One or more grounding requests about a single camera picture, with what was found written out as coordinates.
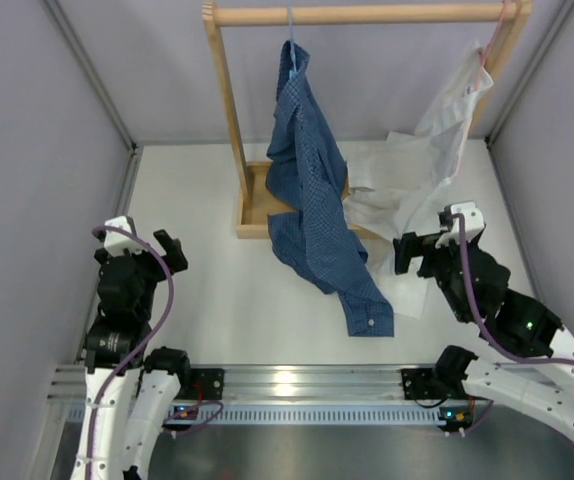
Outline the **blue checked shirt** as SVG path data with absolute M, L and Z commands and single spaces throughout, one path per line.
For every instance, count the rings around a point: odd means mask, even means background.
M 298 74 L 289 78 L 289 40 L 279 60 L 274 127 L 266 152 L 267 191 L 289 212 L 268 217 L 279 261 L 324 294 L 338 297 L 352 337 L 391 337 L 394 311 L 377 287 L 368 253 L 348 227 L 342 195 L 348 172 L 309 85 L 309 53 L 296 44 Z

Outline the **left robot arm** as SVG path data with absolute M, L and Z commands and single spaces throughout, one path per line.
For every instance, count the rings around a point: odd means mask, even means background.
M 154 234 L 156 251 L 129 216 L 93 234 L 102 243 L 94 254 L 99 303 L 84 340 L 84 417 L 71 476 L 145 479 L 172 400 L 193 386 L 186 352 L 147 348 L 171 312 L 173 276 L 188 261 L 164 230 Z

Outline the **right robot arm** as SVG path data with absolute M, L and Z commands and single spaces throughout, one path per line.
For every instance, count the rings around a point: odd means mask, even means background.
M 473 324 L 481 339 L 516 364 L 528 365 L 550 380 L 528 380 L 464 347 L 450 345 L 436 361 L 432 384 L 445 396 L 486 398 L 527 415 L 574 445 L 574 336 L 538 300 L 509 288 L 510 271 L 480 249 L 477 240 L 459 247 L 438 243 L 436 234 L 407 233 L 393 242 L 395 271 L 413 259 L 419 277 L 433 279 L 457 321 Z

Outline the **blue wire hanger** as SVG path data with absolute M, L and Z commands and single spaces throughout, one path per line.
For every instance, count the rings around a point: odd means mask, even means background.
M 298 74 L 294 17 L 293 17 L 293 10 L 292 10 L 291 6 L 287 6 L 286 11 L 287 11 L 288 29 L 289 29 L 289 55 L 290 55 L 290 61 L 291 61 L 291 67 L 289 70 L 289 78 L 293 79 Z

